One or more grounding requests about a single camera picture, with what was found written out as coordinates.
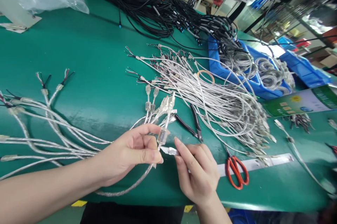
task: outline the hand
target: hand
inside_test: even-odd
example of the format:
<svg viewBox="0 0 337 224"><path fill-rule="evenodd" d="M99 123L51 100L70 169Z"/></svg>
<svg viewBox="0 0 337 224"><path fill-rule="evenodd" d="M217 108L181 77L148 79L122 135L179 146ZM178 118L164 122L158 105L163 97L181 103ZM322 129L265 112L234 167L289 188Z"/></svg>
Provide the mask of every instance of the hand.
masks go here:
<svg viewBox="0 0 337 224"><path fill-rule="evenodd" d="M160 126L145 124L129 130L92 158L101 186L117 183L137 164L164 162L157 150L156 137L148 133L159 134Z"/></svg>
<svg viewBox="0 0 337 224"><path fill-rule="evenodd" d="M175 156L181 190L197 206L209 204L220 179L211 151L205 144L185 146L177 137L174 144L181 155Z"/></svg>

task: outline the pliers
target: pliers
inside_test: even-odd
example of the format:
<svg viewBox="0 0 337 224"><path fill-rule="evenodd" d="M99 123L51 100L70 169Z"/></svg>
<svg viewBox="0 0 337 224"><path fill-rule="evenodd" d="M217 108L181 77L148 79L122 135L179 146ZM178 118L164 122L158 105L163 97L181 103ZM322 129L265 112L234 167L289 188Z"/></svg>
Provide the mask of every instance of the pliers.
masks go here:
<svg viewBox="0 0 337 224"><path fill-rule="evenodd" d="M193 114L193 118L194 118L194 123L196 125L197 131L195 132L189 125L187 125L177 114L175 114L174 116L176 117L176 120L187 130L189 131L194 137L198 138L199 141L201 143L204 142L203 140L203 136L201 134L201 128L200 128L200 124L199 124L199 119L198 119L198 115L196 112L195 107L190 104L190 108Z"/></svg>

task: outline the work table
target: work table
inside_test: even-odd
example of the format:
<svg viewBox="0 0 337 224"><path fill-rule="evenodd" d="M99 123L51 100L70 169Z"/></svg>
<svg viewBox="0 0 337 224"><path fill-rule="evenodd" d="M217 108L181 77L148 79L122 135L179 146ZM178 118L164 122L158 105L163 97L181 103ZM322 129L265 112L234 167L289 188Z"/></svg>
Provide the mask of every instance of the work table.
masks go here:
<svg viewBox="0 0 337 224"><path fill-rule="evenodd" d="M9 89L17 95L43 101L41 86L35 76L40 71L45 76L52 74L48 83L49 93L53 93L62 81L65 68L75 71L64 89L55 100L54 108L72 125L105 140L114 140L127 131L139 118L145 115L147 100L145 85L137 85L136 78L125 73L131 67L143 76L153 79L155 72L146 65L126 56L125 46L139 56L149 57L158 53L156 48L146 44L157 44L180 48L172 38L154 40L137 33L122 13L122 28L118 27L118 8L104 0L86 0L90 15L72 9L60 9L40 14L42 20L23 34L0 29L1 64L0 90ZM188 33L174 31L174 37L188 47L202 48L193 55L207 56L207 45L198 47ZM246 39L239 32L238 37ZM160 92L157 102L164 97ZM188 124L193 117L182 100L177 99L174 107ZM34 138L60 142L46 121L23 116ZM333 112L310 114L316 130L306 134L302 128L289 129L290 123L280 121L295 139L296 147L308 167L318 180L331 176L331 168L336 158L325 142L336 145L336 132L328 125L327 119L337 121ZM0 111L0 134L22 137L19 125L4 107ZM268 154L292 153L285 134L268 120L271 133L277 143L270 143ZM186 144L197 144L198 140L177 122L169 125L171 135L167 146L173 146L173 137ZM223 144L201 123L204 143L210 148L218 164L227 158ZM223 139L239 150L245 150L234 138ZM8 154L34 155L26 145L0 145L0 156ZM251 159L237 155L241 160ZM174 206L190 203L179 188L175 160L164 155L164 163L152 170L148 177L130 193L106 198L94 193L84 199L94 202L115 201L121 204ZM31 163L31 160L16 160L0 163L0 176ZM44 163L25 170L54 168ZM146 165L138 165L122 181L103 191L117 192L131 186L146 170ZM218 194L225 206L275 211L310 211L321 209L328 202L327 194L314 182L309 174L295 160L287 164L250 172L250 183L238 191L231 186L228 178L222 177Z"/></svg>

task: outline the blue plastic bin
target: blue plastic bin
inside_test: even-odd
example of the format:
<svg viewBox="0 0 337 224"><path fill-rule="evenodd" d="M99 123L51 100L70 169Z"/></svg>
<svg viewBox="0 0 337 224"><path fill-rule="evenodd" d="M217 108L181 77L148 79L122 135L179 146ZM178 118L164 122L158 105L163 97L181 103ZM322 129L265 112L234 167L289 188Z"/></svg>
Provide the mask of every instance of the blue plastic bin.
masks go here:
<svg viewBox="0 0 337 224"><path fill-rule="evenodd" d="M300 57L291 51L286 51L285 54L281 55L280 60L285 61L288 68L295 72L309 88L326 85L332 82L330 76L315 69L306 58Z"/></svg>
<svg viewBox="0 0 337 224"><path fill-rule="evenodd" d="M251 48L250 46L246 46L240 40L239 40L239 42L242 44L243 48L254 57L254 60L256 60L258 58L261 58L261 57L267 58L276 67L276 65L275 65L275 63L274 63L274 61L271 57L256 51L255 49ZM213 59L219 61L220 58L219 58L219 52L218 52L218 44L216 43L215 39L213 39L212 37L209 37L208 49L209 49L209 52L208 52L209 58L213 58ZM240 81L244 81L243 76L238 76L238 75L232 74L229 70L222 67L222 65L217 61L210 60L210 71L212 73L214 73L214 74L216 74L219 77L222 77L224 79L228 78L228 80L230 82L235 83L235 84L239 84L239 81L238 81L237 78L239 78ZM260 98L274 99L274 98L278 98L278 97L283 95L282 92L279 91L279 90L272 91L272 90L269 90L266 87L264 87L263 84L262 84L260 75L258 73L256 74L255 77L248 80L248 82L252 86L252 89L254 90L255 95L260 97ZM248 91L251 91L247 82L243 83L243 85L246 87L246 89ZM281 86L289 89L289 91L290 91L290 88L289 88L288 84L286 84L284 81L282 81Z"/></svg>
<svg viewBox="0 0 337 224"><path fill-rule="evenodd" d="M277 39L278 43L293 43L292 40L290 40L289 38L282 36L280 38ZM280 45L284 50L294 50L297 47L293 44L288 44L288 45Z"/></svg>

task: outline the finger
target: finger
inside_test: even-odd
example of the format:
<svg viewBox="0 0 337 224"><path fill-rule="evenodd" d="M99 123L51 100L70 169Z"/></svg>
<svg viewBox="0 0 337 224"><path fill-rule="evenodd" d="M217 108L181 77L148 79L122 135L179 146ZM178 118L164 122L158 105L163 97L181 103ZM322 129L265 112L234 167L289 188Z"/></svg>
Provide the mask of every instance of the finger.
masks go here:
<svg viewBox="0 0 337 224"><path fill-rule="evenodd" d="M203 180L205 172L189 149L177 137L174 138L174 144L176 145L177 150L185 161L191 174L196 177L196 179Z"/></svg>
<svg viewBox="0 0 337 224"><path fill-rule="evenodd" d="M148 133L159 134L160 129L161 127L155 124L144 124L134 129L131 129L128 133L132 136L146 135Z"/></svg>
<svg viewBox="0 0 337 224"><path fill-rule="evenodd" d="M177 162L180 189L187 196L192 191L189 170L182 157L180 156L174 156L174 157Z"/></svg>
<svg viewBox="0 0 337 224"><path fill-rule="evenodd" d="M125 154L125 160L131 164L156 164L162 163L163 159L161 153L158 150L152 149L127 149Z"/></svg>
<svg viewBox="0 0 337 224"><path fill-rule="evenodd" d="M157 139L155 136L143 136L143 143L146 149L157 149Z"/></svg>
<svg viewBox="0 0 337 224"><path fill-rule="evenodd" d="M210 149L207 147L206 144L197 144L200 147L202 147L202 149L205 151L206 155L208 156L209 160L212 162L213 165L218 165L217 162L215 161L212 152L210 151Z"/></svg>
<svg viewBox="0 0 337 224"><path fill-rule="evenodd" d="M206 155L206 152L201 146L187 145L186 147L205 171L211 171L212 169L214 169L212 162L210 161L210 159Z"/></svg>

